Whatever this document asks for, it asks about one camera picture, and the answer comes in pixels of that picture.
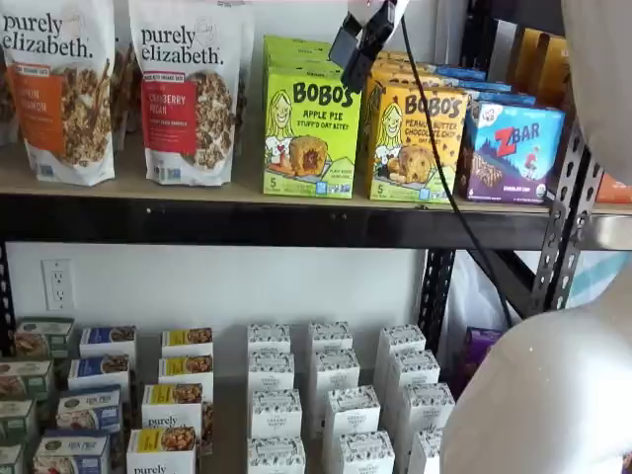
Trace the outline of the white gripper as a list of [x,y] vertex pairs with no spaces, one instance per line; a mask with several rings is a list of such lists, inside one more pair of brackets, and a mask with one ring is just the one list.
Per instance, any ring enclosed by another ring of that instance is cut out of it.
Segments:
[[365,25],[362,33],[362,47],[345,47],[342,52],[342,83],[349,91],[362,91],[378,50],[382,49],[391,37],[409,3],[409,0],[348,2],[348,13],[361,25]]

